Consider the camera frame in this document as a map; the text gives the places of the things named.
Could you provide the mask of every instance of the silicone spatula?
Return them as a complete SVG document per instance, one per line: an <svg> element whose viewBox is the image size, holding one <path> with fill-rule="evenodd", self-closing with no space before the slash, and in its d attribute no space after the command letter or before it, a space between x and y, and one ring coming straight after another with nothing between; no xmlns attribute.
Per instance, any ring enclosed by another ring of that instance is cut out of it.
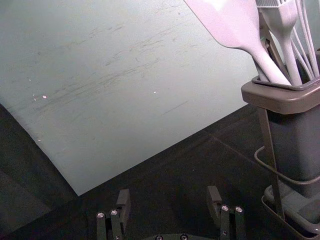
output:
<svg viewBox="0 0 320 240"><path fill-rule="evenodd" d="M249 53L272 83L291 85L261 45L255 0L184 0L214 39Z"/></svg>

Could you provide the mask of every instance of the metal screw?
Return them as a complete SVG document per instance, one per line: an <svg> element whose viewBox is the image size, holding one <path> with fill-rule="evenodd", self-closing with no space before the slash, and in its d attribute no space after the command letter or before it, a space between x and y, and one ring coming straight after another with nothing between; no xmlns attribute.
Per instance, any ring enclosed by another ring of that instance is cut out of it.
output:
<svg viewBox="0 0 320 240"><path fill-rule="evenodd" d="M222 209L223 211L228 211L228 210L229 210L228 206L226 206L226 205L223 205L223 206L221 207L221 209Z"/></svg>
<svg viewBox="0 0 320 240"><path fill-rule="evenodd" d="M117 210L112 210L111 211L111 215L117 215L118 214L118 211Z"/></svg>
<svg viewBox="0 0 320 240"><path fill-rule="evenodd" d="M105 214L103 212L99 212L97 215L98 219L101 219L105 216Z"/></svg>
<svg viewBox="0 0 320 240"><path fill-rule="evenodd" d="M186 234L182 234L180 236L180 240L188 240L188 236Z"/></svg>
<svg viewBox="0 0 320 240"><path fill-rule="evenodd" d="M242 212L243 212L243 209L242 209L241 207L239 207L239 206L237 206L237 207L235 208L235 210L236 210L238 213L242 213Z"/></svg>

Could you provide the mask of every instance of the brush bristles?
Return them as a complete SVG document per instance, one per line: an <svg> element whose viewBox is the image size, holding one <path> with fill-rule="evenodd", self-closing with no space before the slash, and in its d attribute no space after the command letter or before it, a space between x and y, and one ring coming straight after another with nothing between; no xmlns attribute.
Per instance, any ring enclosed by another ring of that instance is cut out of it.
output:
<svg viewBox="0 0 320 240"><path fill-rule="evenodd" d="M255 0L256 5L259 8L266 7L279 7L281 4L284 4L288 0Z"/></svg>

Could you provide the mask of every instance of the gray container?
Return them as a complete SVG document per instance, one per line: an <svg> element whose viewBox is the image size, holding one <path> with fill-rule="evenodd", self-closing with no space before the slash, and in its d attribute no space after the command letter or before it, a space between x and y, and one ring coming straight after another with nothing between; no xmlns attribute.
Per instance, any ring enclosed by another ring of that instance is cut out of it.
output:
<svg viewBox="0 0 320 240"><path fill-rule="evenodd" d="M257 79L241 88L245 102L267 110L278 172L295 181L320 175L320 78L301 86L285 86ZM295 185L306 198L320 192L320 182Z"/></svg>

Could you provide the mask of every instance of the spatula head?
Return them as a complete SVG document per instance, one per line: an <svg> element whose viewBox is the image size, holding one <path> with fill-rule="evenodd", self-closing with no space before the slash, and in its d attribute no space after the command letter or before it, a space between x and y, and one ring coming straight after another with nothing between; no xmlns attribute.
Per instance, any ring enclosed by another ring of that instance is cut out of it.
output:
<svg viewBox="0 0 320 240"><path fill-rule="evenodd" d="M221 45L248 52L260 43L255 0L184 0Z"/></svg>

